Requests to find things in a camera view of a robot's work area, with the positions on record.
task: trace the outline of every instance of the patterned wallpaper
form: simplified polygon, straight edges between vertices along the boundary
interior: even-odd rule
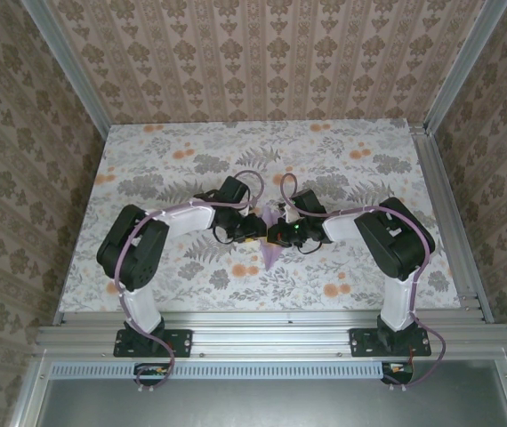
[[[507,322],[507,10],[436,137],[487,296]]]
[[[483,0],[50,0],[114,124],[422,121]]]
[[[0,425],[52,322],[101,148],[28,13],[0,0]]]

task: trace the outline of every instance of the black mounting bracket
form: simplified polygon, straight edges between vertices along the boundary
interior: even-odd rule
[[[116,358],[168,358],[168,351],[158,342],[144,337],[124,322],[125,329],[117,331],[113,356]],[[192,330],[165,329],[162,319],[152,335],[163,340],[176,358],[189,358],[192,351]]]
[[[349,330],[353,358],[431,356],[428,333],[416,323],[392,331],[378,316],[378,327]]]

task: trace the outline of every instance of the floral tablecloth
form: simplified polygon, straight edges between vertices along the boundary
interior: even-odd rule
[[[174,205],[243,169],[266,181],[258,209],[280,202],[285,172],[327,210],[399,197],[437,242],[417,306],[459,306],[407,122],[383,119],[113,126],[60,311],[120,310],[95,255],[125,205]],[[161,311],[380,309],[383,296],[383,274],[360,239],[306,256],[286,249],[266,271],[259,242],[225,246],[210,230],[167,239],[151,285]]]

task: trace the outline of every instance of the wallpaper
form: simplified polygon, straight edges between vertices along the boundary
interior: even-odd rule
[[[32,19],[0,0],[0,425],[52,323],[101,147]]]
[[[487,296],[507,322],[507,10],[436,136]]]
[[[50,0],[114,124],[421,122],[483,0]]]
[[[430,196],[403,119],[115,125],[77,240],[61,311],[121,310],[95,255],[129,204],[154,211],[218,189],[253,169],[266,185],[255,212],[279,216],[288,171],[332,212],[399,197],[436,242],[418,286],[420,308],[459,307]],[[256,194],[251,174],[239,177]],[[287,190],[293,191],[289,182]],[[260,242],[224,245],[211,230],[169,238],[151,283],[161,311],[379,310],[385,276],[360,233],[314,254],[285,249],[265,269]],[[303,252],[317,243],[306,242]]]

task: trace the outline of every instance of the purple cable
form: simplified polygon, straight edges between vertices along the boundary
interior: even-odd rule
[[[419,237],[420,240],[422,241],[423,251],[425,253],[425,256],[423,257],[423,263],[422,263],[422,265],[415,272],[413,280],[412,280],[412,292],[411,292],[411,295],[410,295],[409,312],[410,312],[410,316],[412,317],[412,319],[414,320],[414,322],[419,327],[422,327],[426,331],[434,334],[441,341],[441,352],[439,353],[439,356],[438,356],[437,360],[435,361],[435,363],[433,364],[433,366],[431,367],[431,369],[427,372],[427,374],[425,374],[424,376],[422,376],[422,378],[420,378],[419,380],[411,382],[410,384],[407,385],[407,387],[410,387],[412,385],[416,385],[418,383],[422,383],[439,366],[439,364],[441,363],[441,360],[443,359],[443,356],[446,354],[446,348],[447,348],[447,344],[446,344],[446,341],[443,339],[443,336],[441,336],[440,333],[434,331],[430,327],[427,327],[426,325],[424,325],[424,323],[422,323],[420,321],[420,319],[418,319],[416,317],[416,315],[414,314],[415,296],[417,294],[417,282],[418,282],[420,276],[422,275],[423,271],[425,270],[425,268],[428,266],[428,263],[430,262],[430,246],[428,244],[427,239],[423,235],[422,231],[411,220],[409,220],[408,218],[406,218],[400,212],[394,211],[393,209],[389,209],[388,207],[383,207],[383,206],[373,206],[373,205],[371,205],[371,206],[362,206],[362,207],[355,207],[355,208],[352,208],[352,209],[345,209],[345,210],[334,211],[334,212],[331,212],[331,213],[312,213],[312,212],[308,212],[308,211],[304,211],[302,209],[299,209],[291,201],[291,199],[289,198],[289,196],[286,195],[286,192],[285,192],[285,182],[286,182],[287,176],[291,176],[293,178],[293,181],[294,181],[294,192],[293,192],[293,194],[295,194],[297,192],[297,177],[294,174],[292,174],[292,173],[286,173],[286,174],[284,174],[281,177],[281,182],[279,184],[279,189],[281,191],[281,197],[284,199],[284,201],[286,202],[287,205],[289,205],[290,207],[292,207],[294,210],[296,210],[300,214],[304,214],[304,215],[308,215],[308,216],[316,216],[316,217],[320,217],[320,218],[329,218],[329,217],[332,217],[332,216],[339,216],[339,215],[346,215],[346,214],[357,214],[359,212],[382,211],[382,212],[385,212],[385,213],[390,214],[390,215],[394,215],[397,218],[399,218],[406,225],[408,225],[415,232],[415,234],[417,234],[417,237]],[[385,376],[388,379],[390,379],[391,381],[393,381],[394,383],[399,384],[398,381],[396,381],[395,379],[391,378],[390,376],[387,376],[387,375],[385,375]]]
[[[265,184],[263,182],[263,178],[262,176],[257,173],[256,171],[253,171],[253,170],[244,170],[244,171],[241,171],[241,172],[238,172],[236,175],[235,175],[235,178],[238,177],[239,175],[241,174],[244,174],[244,173],[251,173],[255,176],[258,177],[258,179],[260,180],[260,185],[261,185],[261,190],[259,191],[259,193],[257,194],[257,196],[253,197],[252,200],[248,200],[246,202],[243,202],[243,203],[237,203],[237,204],[233,204],[233,203],[219,203],[219,202],[203,202],[203,201],[197,201],[197,202],[194,202],[194,201],[190,201],[188,203],[183,203],[183,204],[180,204],[180,205],[175,205],[175,206],[171,206],[171,207],[167,207],[166,209],[161,209],[161,210],[158,210],[158,211],[155,211],[155,212],[152,212],[150,214],[148,214],[145,218],[143,218],[136,226],[135,228],[133,229],[133,231],[131,232],[131,234],[129,235],[129,237],[127,238],[127,240],[125,241],[125,244],[123,245],[123,248],[121,249],[121,253],[119,254],[119,257],[117,258],[117,265],[115,267],[115,274],[114,274],[114,277],[113,277],[113,283],[115,284],[115,288],[117,289],[117,291],[119,292],[119,302],[121,304],[121,308],[123,309],[125,315],[127,316],[127,322],[129,323],[129,325],[139,334],[143,335],[144,337],[146,338],[149,338],[150,340],[154,341],[154,342],[157,342],[161,347],[163,347],[167,352],[168,352],[168,355],[169,355],[169,358],[170,358],[170,361],[169,361],[169,368],[168,370],[166,371],[166,374],[165,376],[163,377],[163,379],[161,379],[157,384],[155,384],[153,387],[160,387],[161,385],[163,385],[166,380],[168,379],[168,377],[171,375],[171,373],[173,372],[173,369],[174,369],[174,353],[173,353],[173,349],[171,349],[167,344],[166,342],[164,342],[163,340],[161,340],[160,338],[157,338],[155,337],[154,335],[151,335],[147,332],[145,332],[139,325],[137,325],[137,323],[133,320],[133,316],[131,314],[131,312],[129,311],[129,308],[127,307],[126,303],[125,303],[125,300],[124,300],[124,295],[125,295],[125,287],[124,286],[121,286],[121,282],[119,280],[119,275],[121,273],[121,267],[123,266],[123,261],[125,260],[125,255],[127,254],[127,251],[129,250],[129,246],[131,245],[131,243],[133,242],[133,240],[135,239],[135,236],[137,236],[137,234],[139,234],[139,231],[141,231],[141,229],[143,228],[143,226],[151,221],[152,219],[162,215],[162,214],[167,214],[171,211],[175,211],[181,207],[184,207],[186,205],[191,205],[191,206],[219,206],[219,207],[234,207],[234,208],[244,208],[244,207],[247,207],[249,205],[255,205],[258,201],[258,199],[262,196],[262,193],[263,193],[263,189],[265,188]],[[144,387],[141,382],[140,382],[140,376],[141,375],[137,375],[136,376],[136,379],[135,379],[135,382],[137,383],[137,385],[139,385],[140,387]]]

